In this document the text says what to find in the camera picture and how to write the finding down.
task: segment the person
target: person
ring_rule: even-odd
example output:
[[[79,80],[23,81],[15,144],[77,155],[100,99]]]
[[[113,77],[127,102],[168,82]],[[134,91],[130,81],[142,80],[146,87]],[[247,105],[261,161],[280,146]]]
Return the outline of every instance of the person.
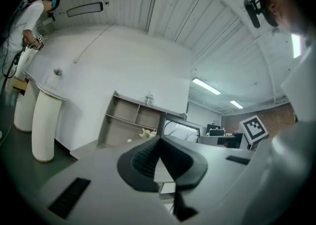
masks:
[[[13,18],[8,38],[0,47],[0,94],[14,57],[23,49],[23,46],[32,45],[35,48],[41,48],[41,43],[34,38],[32,30],[41,14],[51,13],[58,7],[59,2],[60,0],[33,0]]]
[[[299,35],[310,45],[315,40],[315,26],[296,0],[260,0],[262,13],[273,27],[280,25],[290,34]]]

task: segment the white shirt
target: white shirt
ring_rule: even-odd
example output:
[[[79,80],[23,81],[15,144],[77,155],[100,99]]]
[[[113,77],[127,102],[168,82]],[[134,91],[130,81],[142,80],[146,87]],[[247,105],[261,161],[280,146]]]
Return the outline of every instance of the white shirt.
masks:
[[[23,48],[23,31],[24,30],[33,30],[36,25],[37,20],[40,18],[40,15],[44,11],[44,5],[42,1],[36,1],[28,6],[18,17],[15,19],[12,24],[10,35],[7,40],[4,42],[5,48],[8,47],[9,51],[20,51]]]

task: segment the fluorescent light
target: fluorescent light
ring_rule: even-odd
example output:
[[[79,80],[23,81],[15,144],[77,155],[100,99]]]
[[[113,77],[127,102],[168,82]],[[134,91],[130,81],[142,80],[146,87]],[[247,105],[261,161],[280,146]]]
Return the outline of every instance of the fluorescent light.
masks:
[[[230,101],[234,106],[237,106],[239,109],[242,109],[243,107],[240,105],[240,104],[238,104],[236,101]]]
[[[101,2],[89,3],[67,10],[68,17],[77,16],[91,12],[100,12],[103,10]]]
[[[202,86],[203,88],[205,88],[205,89],[207,89],[207,90],[213,92],[213,93],[216,94],[216,95],[219,95],[219,94],[220,94],[220,92],[219,92],[218,90],[214,89],[214,88],[211,87],[210,85],[207,85],[206,83],[202,82],[201,80],[199,80],[199,79],[197,79],[197,78],[194,78],[194,79],[192,80],[192,82],[195,83],[195,84],[197,84],[197,85]]]
[[[296,58],[302,54],[301,37],[292,34],[293,57]]]

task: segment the gray floor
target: gray floor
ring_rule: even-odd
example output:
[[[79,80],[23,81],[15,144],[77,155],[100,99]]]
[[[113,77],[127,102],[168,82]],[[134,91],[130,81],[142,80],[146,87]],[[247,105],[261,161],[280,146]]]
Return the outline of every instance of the gray floor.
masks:
[[[53,175],[73,164],[76,160],[55,145],[54,160],[40,163],[33,158],[31,136],[18,131],[13,123],[14,108],[19,91],[3,86],[0,95],[0,130],[2,138],[10,131],[0,147],[0,157],[18,190],[36,193]]]

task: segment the shelf unit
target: shelf unit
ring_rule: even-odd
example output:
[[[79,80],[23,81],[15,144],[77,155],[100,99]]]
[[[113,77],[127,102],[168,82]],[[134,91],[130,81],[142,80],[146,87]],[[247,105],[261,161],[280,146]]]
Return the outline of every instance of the shelf unit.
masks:
[[[114,91],[106,110],[98,139],[70,152],[77,159],[90,156],[95,150],[139,140],[142,129],[157,130],[161,114],[172,114],[184,119],[185,114],[163,108],[144,105],[144,102],[118,94]]]

